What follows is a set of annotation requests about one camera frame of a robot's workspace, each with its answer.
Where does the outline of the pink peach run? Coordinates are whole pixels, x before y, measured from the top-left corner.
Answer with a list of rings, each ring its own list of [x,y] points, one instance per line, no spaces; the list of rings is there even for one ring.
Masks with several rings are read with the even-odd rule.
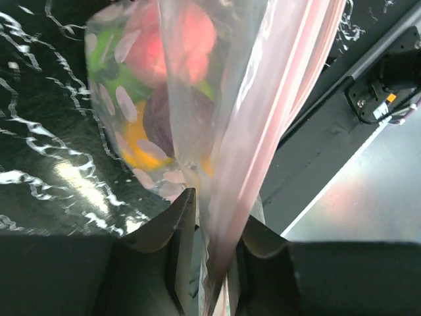
[[[167,81],[166,62],[184,80],[196,84],[204,79],[209,55],[216,42],[216,29],[209,15],[198,4],[188,1],[176,15],[176,29],[163,39],[156,1],[140,4],[129,18],[124,33],[134,42],[123,62],[140,82],[156,88]]]

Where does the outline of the yellow green mango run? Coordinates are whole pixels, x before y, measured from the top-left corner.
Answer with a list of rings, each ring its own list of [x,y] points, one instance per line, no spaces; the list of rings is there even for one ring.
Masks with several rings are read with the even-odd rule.
[[[123,158],[134,168],[153,170],[164,167],[172,159],[155,143],[149,140],[143,127],[143,114],[146,101],[136,103],[137,119],[127,122],[123,139],[129,150],[123,151]]]

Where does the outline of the green striped ball fruit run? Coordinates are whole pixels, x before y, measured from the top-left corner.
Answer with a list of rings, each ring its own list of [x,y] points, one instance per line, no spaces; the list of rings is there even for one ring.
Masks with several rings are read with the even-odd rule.
[[[88,77],[104,85],[115,98],[115,90],[123,86],[134,100],[147,99],[152,88],[142,84],[124,63],[116,62],[114,49],[122,38],[122,28],[111,28],[99,33],[85,33],[85,55]]]

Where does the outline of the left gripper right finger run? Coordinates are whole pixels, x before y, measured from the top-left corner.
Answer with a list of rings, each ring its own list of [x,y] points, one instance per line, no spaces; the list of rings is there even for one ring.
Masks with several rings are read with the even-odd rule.
[[[236,263],[236,315],[420,314],[414,242],[290,242],[250,218]]]

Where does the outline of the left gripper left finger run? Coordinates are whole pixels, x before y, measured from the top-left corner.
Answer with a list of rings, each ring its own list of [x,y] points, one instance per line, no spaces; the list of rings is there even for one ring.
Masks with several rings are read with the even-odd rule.
[[[186,315],[195,190],[122,237],[3,235],[2,315]]]

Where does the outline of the pink dotted zip bag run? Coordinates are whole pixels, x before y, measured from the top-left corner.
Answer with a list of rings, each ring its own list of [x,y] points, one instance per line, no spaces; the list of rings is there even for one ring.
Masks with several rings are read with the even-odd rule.
[[[281,136],[310,95],[344,1],[117,1],[86,22],[91,104],[142,186],[195,188],[201,315],[226,274]]]

